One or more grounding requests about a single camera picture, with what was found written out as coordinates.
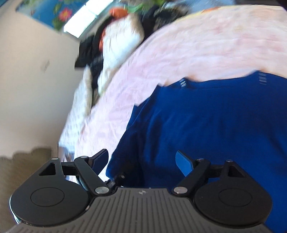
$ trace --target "blue cloth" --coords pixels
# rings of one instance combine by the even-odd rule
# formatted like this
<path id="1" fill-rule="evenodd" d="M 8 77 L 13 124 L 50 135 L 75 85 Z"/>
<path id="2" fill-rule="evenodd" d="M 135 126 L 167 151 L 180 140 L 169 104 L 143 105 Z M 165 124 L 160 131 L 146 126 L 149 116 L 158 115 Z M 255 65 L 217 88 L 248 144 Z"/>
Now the blue cloth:
<path id="1" fill-rule="evenodd" d="M 175 163 L 181 150 L 213 164 L 232 159 L 271 195 L 266 225 L 287 230 L 287 80 L 249 76 L 157 86 L 131 119 L 111 161 L 112 178 L 128 164 L 124 186 L 172 189 L 184 175 Z"/>

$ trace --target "window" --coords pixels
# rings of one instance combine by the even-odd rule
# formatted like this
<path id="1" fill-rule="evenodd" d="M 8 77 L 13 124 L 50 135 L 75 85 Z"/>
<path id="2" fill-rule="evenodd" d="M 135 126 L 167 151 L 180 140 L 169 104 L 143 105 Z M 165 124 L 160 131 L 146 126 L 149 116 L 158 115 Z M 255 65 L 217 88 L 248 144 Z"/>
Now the window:
<path id="1" fill-rule="evenodd" d="M 89 0 L 64 25 L 64 32 L 79 38 L 84 30 L 113 0 Z"/>

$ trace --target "pink bed sheet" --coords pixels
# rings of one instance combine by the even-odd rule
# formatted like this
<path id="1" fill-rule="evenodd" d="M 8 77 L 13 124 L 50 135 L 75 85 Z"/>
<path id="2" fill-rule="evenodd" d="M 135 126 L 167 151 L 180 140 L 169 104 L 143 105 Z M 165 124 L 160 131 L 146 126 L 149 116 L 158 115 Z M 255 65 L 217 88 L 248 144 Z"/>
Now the pink bed sheet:
<path id="1" fill-rule="evenodd" d="M 259 69 L 287 77 L 287 12 L 281 7 L 236 6 L 189 15 L 148 38 L 122 65 L 92 109 L 75 157 L 109 155 L 125 132 L 134 104 L 157 84 L 244 76 Z M 104 169 L 99 175 L 107 180 Z"/>

